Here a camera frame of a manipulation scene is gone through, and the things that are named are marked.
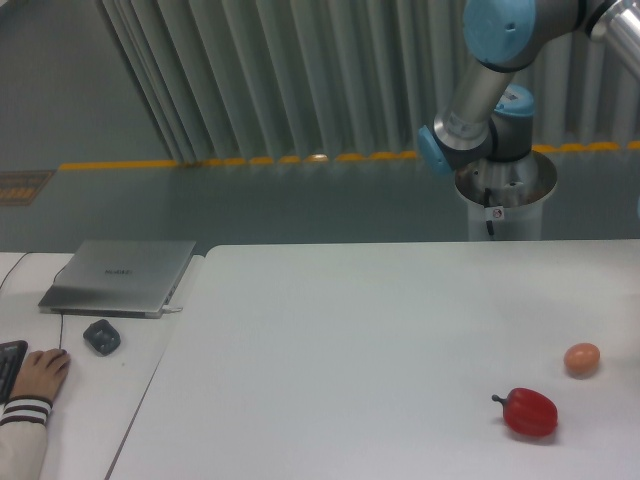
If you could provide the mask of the person's right hand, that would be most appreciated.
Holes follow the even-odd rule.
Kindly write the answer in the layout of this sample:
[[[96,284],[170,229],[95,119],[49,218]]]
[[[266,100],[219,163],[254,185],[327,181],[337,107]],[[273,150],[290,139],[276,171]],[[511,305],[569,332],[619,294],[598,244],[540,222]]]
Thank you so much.
[[[60,356],[63,349],[35,351],[24,360],[10,400],[36,398],[53,403],[67,378],[71,356]]]

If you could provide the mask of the cream striped sleeve forearm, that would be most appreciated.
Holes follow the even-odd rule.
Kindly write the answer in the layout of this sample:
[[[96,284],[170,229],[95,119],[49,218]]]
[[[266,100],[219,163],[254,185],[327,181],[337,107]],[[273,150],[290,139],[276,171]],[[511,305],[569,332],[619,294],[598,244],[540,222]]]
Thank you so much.
[[[52,402],[43,397],[10,399],[1,416],[1,478],[39,479],[47,451]]]

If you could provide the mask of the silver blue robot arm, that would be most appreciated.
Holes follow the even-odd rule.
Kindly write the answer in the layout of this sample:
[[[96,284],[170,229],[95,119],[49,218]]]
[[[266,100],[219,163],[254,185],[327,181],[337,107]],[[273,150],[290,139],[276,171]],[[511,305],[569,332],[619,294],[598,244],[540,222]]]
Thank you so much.
[[[418,132],[422,158],[454,174],[458,191],[502,219],[509,208],[546,199],[552,162],[532,150],[534,99],[513,84],[550,41],[575,31],[611,47],[639,72],[636,1],[469,1],[463,35],[472,60],[451,102]]]

